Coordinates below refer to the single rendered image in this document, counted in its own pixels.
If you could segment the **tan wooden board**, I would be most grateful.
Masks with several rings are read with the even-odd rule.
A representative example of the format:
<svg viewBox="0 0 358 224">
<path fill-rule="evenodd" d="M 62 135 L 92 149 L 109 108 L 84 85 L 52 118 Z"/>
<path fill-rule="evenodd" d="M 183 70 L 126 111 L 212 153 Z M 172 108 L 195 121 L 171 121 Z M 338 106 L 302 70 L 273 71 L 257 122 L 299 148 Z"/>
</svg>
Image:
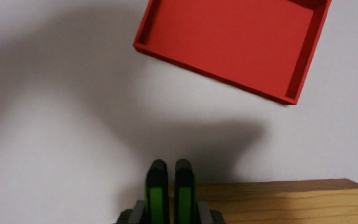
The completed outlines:
<svg viewBox="0 0 358 224">
<path fill-rule="evenodd" d="M 226 224 L 358 224 L 358 183 L 347 178 L 197 184 L 196 201 Z"/>
</svg>

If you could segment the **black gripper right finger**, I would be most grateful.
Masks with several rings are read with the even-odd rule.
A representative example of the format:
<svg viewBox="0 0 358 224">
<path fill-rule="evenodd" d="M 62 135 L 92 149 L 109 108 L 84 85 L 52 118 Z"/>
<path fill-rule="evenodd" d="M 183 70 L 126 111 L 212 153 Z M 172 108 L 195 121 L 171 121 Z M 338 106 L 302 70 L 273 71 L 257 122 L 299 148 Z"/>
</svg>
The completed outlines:
<svg viewBox="0 0 358 224">
<path fill-rule="evenodd" d="M 206 201 L 196 201 L 196 224 L 226 224 L 226 223 L 224 221 L 221 212 L 217 210 L 209 211 Z"/>
</svg>

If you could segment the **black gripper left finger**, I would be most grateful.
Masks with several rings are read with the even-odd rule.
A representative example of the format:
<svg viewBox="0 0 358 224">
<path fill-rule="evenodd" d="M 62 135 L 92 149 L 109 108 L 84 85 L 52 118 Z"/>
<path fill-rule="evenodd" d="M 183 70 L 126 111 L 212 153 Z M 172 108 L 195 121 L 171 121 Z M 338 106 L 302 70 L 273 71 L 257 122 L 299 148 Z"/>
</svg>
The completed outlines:
<svg viewBox="0 0 358 224">
<path fill-rule="evenodd" d="M 137 200 L 133 209 L 122 211 L 112 224 L 146 224 L 145 200 Z"/>
</svg>

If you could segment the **red shallow tray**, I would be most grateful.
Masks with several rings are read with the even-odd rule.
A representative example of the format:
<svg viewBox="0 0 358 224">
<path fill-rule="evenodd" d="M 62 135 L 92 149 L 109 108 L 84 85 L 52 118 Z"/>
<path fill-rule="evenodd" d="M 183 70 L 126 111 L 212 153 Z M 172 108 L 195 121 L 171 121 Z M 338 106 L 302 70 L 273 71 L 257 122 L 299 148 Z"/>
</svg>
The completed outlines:
<svg viewBox="0 0 358 224">
<path fill-rule="evenodd" d="M 133 46 L 279 104 L 297 105 L 331 1 L 149 0 Z"/>
</svg>

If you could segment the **black spring clamp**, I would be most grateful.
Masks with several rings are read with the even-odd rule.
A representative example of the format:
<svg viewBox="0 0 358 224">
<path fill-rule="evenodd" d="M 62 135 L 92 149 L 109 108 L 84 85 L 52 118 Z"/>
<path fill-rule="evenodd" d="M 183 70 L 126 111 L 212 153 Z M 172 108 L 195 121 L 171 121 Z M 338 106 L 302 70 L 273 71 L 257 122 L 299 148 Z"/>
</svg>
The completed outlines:
<svg viewBox="0 0 358 224">
<path fill-rule="evenodd" d="M 170 224 L 167 164 L 152 162 L 144 182 L 146 224 Z M 175 164 L 174 224 L 196 224 L 196 178 L 187 159 Z"/>
</svg>

